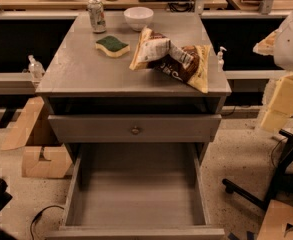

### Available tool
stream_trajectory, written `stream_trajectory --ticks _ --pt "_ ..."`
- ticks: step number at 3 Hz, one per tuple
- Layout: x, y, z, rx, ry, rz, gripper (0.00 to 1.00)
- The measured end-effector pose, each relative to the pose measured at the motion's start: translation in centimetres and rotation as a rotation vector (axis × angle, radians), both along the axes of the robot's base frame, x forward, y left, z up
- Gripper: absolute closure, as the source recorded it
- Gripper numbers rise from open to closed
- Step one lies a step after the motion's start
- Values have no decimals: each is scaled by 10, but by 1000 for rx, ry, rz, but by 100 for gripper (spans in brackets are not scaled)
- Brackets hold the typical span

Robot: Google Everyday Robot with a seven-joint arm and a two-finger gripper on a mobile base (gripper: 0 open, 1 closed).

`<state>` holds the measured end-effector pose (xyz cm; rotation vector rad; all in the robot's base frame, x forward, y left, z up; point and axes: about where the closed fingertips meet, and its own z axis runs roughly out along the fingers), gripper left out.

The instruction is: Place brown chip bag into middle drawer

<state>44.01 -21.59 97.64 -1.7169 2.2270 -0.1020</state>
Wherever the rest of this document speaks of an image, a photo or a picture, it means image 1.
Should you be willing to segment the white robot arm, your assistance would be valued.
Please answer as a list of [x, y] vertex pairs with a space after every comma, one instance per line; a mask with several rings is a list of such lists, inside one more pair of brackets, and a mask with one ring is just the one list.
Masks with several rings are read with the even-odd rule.
[[270, 55], [277, 66], [293, 71], [293, 10], [275, 31], [255, 44], [253, 52]]

